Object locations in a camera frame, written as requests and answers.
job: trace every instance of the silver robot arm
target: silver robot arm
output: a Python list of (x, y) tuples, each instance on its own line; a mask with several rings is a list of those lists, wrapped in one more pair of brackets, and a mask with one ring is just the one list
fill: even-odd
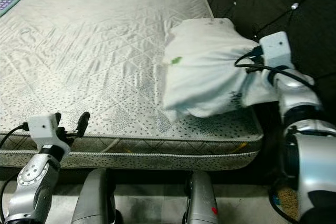
[[(279, 45), (267, 37), (260, 41), (264, 52)], [(280, 40), (288, 44), (287, 38)], [(313, 84), (312, 78), (287, 67), (284, 71)], [(298, 192), (300, 223), (336, 223), (336, 127), (325, 120), (312, 89), (280, 73), (266, 76), (279, 100), (286, 141), (283, 169)]]
[(20, 171), (17, 188), (9, 202), (6, 224), (45, 223), (53, 189), (58, 180), (61, 159), (70, 152), (70, 137), (82, 136), (90, 114), (85, 112), (74, 131), (58, 127), (60, 114), (33, 116), (28, 120), (31, 138), (39, 153)]

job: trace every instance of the tufted headboard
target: tufted headboard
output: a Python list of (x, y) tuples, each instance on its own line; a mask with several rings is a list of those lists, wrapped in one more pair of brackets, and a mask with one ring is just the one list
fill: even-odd
[(215, 17), (258, 41), (286, 31), (292, 61), (312, 76), (331, 120), (336, 122), (336, 0), (208, 0)]

